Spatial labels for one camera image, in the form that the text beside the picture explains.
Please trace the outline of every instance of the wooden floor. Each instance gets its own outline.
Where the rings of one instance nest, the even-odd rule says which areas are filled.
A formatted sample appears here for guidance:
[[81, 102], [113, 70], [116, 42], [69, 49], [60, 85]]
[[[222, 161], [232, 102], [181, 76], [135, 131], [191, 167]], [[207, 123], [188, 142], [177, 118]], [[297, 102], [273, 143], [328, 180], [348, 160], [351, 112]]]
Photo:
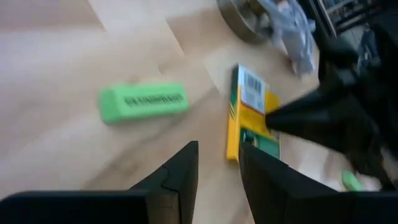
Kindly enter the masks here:
[[[283, 103], [317, 86], [284, 51], [240, 41], [216, 0], [3, 0], [0, 3], [0, 197], [32, 189], [127, 189], [191, 140], [200, 146], [194, 223], [252, 223], [237, 166], [225, 159], [237, 63]], [[190, 110], [106, 126], [98, 92], [180, 82]], [[342, 155], [282, 136], [282, 160], [341, 190]]]

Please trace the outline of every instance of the small green object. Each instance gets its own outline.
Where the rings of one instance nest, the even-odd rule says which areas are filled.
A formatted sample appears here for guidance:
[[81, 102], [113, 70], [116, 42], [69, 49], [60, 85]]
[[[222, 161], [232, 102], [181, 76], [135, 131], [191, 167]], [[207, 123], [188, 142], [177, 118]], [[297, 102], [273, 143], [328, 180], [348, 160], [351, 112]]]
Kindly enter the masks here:
[[343, 171], [343, 184], [348, 190], [360, 191], [363, 189], [355, 175], [349, 171]]
[[98, 102], [106, 124], [127, 119], [175, 114], [188, 110], [188, 100], [181, 84], [117, 85], [103, 90]]

